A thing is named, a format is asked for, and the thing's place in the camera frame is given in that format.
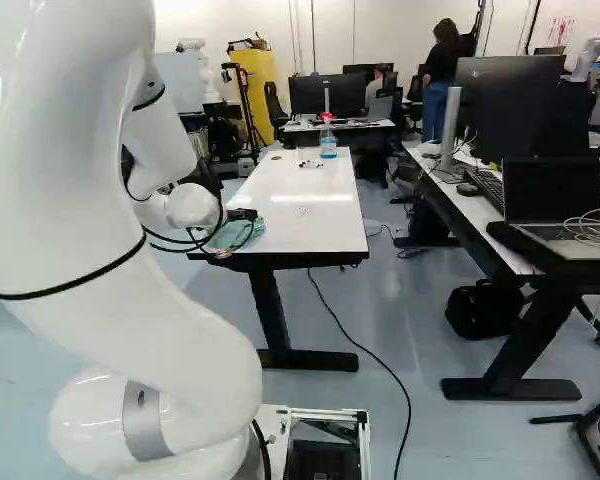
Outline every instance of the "teal cloth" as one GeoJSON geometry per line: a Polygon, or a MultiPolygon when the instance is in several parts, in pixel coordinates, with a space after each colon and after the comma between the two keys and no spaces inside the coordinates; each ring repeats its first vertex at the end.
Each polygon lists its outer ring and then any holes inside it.
{"type": "MultiPolygon", "coordinates": [[[[237,248],[242,245],[251,232],[251,221],[249,220],[236,220],[235,222],[229,222],[211,239],[209,246],[212,248],[237,248]]],[[[265,232],[264,219],[258,217],[253,224],[253,233],[249,241],[242,246],[242,248],[248,247],[251,242],[262,235],[265,232]]]]}

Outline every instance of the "black desk leg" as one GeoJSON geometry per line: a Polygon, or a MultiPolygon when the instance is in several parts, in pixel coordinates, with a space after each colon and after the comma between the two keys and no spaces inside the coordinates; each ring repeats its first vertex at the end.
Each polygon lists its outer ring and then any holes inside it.
{"type": "Polygon", "coordinates": [[[444,396],[448,400],[580,400],[582,394],[570,380],[522,378],[567,321],[579,298],[556,286],[537,292],[484,377],[445,378],[440,382],[444,396]]]}
{"type": "Polygon", "coordinates": [[[457,238],[449,237],[449,227],[426,200],[416,200],[408,237],[393,241],[396,248],[460,247],[457,238]]]}
{"type": "Polygon", "coordinates": [[[262,368],[358,371],[358,356],[355,353],[294,350],[289,340],[282,301],[273,272],[252,271],[249,273],[249,280],[269,346],[268,350],[258,350],[262,368]]]}

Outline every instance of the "person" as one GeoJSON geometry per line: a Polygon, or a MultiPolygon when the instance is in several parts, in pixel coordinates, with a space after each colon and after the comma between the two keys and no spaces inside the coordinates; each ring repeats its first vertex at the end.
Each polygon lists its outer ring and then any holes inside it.
{"type": "Polygon", "coordinates": [[[422,79],[424,142],[442,138],[448,90],[456,75],[458,58],[466,55],[458,28],[450,18],[441,20],[433,29],[433,35],[436,44],[424,64],[422,79]]]}
{"type": "Polygon", "coordinates": [[[376,94],[378,90],[380,90],[383,86],[384,76],[389,72],[389,66],[385,63],[379,63],[376,65],[376,69],[374,71],[375,80],[372,80],[369,85],[367,85],[367,94],[365,100],[365,106],[369,108],[371,106],[371,100],[376,98],[376,94]]]}

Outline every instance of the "whiteboard desk surface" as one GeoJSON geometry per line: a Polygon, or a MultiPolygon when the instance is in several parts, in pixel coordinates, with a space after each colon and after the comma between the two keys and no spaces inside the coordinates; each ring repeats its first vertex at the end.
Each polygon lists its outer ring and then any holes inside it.
{"type": "MultiPolygon", "coordinates": [[[[234,252],[236,257],[324,255],[325,261],[339,264],[339,255],[369,256],[346,147],[338,148],[336,158],[325,160],[320,159],[318,148],[268,152],[227,208],[255,209],[265,223],[265,232],[234,252]],[[299,166],[308,160],[323,166],[299,166]]],[[[189,258],[204,257],[194,253],[189,258]]]]}

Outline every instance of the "plastic bottle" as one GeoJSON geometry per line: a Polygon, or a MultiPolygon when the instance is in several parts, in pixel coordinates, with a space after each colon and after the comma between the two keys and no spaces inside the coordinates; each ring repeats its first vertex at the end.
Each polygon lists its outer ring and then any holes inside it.
{"type": "Polygon", "coordinates": [[[320,132],[320,158],[336,158],[338,156],[338,141],[331,128],[333,115],[324,113],[322,118],[324,119],[324,128],[320,132]]]}

